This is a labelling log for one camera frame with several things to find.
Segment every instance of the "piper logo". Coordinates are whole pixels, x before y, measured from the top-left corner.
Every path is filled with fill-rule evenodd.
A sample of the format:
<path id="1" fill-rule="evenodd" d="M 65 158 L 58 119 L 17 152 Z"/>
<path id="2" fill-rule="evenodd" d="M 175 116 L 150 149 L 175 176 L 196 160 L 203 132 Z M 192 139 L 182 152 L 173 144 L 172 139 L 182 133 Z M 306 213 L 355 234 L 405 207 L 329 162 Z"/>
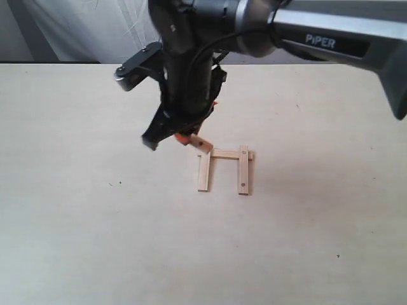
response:
<path id="1" fill-rule="evenodd" d="M 335 48 L 335 39 L 322 37 L 322 36 L 315 36 L 312 34 L 307 34 L 305 38 L 306 44 L 311 44 L 313 46 L 321 46 L 323 48 L 334 49 Z"/>

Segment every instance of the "wooden block structure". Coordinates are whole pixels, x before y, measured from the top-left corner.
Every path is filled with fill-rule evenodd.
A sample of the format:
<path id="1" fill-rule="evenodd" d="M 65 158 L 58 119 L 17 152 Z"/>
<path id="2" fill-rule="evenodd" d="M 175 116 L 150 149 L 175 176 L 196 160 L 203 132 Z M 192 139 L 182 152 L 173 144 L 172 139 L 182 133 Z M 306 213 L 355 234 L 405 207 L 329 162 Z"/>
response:
<path id="1" fill-rule="evenodd" d="M 209 191 L 209 168 L 210 159 L 237 160 L 238 166 L 238 193 L 239 195 L 249 195 L 249 161 L 253 160 L 253 152 L 249 151 L 247 145 L 241 145 L 239 151 L 224 151 L 221 149 L 211 149 L 208 153 L 198 154 L 200 166 L 198 173 L 198 192 Z"/>

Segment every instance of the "white table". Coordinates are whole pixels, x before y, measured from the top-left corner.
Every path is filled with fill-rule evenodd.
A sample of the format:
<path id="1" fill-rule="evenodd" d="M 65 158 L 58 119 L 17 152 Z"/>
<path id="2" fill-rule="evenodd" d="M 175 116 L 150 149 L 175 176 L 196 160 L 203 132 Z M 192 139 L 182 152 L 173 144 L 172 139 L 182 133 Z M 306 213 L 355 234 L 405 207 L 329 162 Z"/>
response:
<path id="1" fill-rule="evenodd" d="M 0 65 L 0 304 L 406 304 L 407 122 L 374 74 L 228 66 L 201 136 L 256 152 L 196 190 L 197 151 L 141 143 L 156 83 Z"/>

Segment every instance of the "wooden stick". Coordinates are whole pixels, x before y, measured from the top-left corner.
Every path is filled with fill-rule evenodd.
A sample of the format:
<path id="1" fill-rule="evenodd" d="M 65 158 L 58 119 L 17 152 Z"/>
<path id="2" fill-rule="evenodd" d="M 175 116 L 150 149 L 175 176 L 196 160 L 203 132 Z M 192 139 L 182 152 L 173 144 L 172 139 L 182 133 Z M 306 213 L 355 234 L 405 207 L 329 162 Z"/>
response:
<path id="1" fill-rule="evenodd" d="M 211 143 L 194 134 L 191 135 L 190 145 L 196 147 L 197 149 L 203 151 L 204 153 L 209 153 L 212 150 L 212 148 L 214 148 L 214 146 Z"/>
<path id="2" fill-rule="evenodd" d="M 224 151 L 222 149 L 213 149 L 211 158 L 216 159 L 228 159 L 228 160 L 239 160 L 238 151 Z M 254 159 L 254 154 L 252 151 L 249 151 L 249 161 Z"/>
<path id="3" fill-rule="evenodd" d="M 198 173 L 198 192 L 207 192 L 209 190 L 209 167 L 210 167 L 210 151 L 203 154 L 199 163 Z"/>
<path id="4" fill-rule="evenodd" d="M 239 150 L 238 192 L 239 195 L 249 194 L 249 150 L 247 145 L 241 145 Z"/>

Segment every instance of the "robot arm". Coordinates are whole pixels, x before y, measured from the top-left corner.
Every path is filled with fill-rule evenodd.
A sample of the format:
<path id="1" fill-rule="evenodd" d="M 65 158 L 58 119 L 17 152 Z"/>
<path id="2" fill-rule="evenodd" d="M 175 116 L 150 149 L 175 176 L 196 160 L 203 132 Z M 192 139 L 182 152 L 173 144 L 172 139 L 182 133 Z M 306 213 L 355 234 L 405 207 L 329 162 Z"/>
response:
<path id="1" fill-rule="evenodd" d="M 214 50 L 264 57 L 276 48 L 376 72 L 396 118 L 407 113 L 407 2 L 346 0 L 149 0 L 163 43 L 125 62 L 116 79 L 130 90 L 146 76 L 162 102 L 143 141 L 155 149 L 174 133 L 197 133 L 226 73 Z"/>

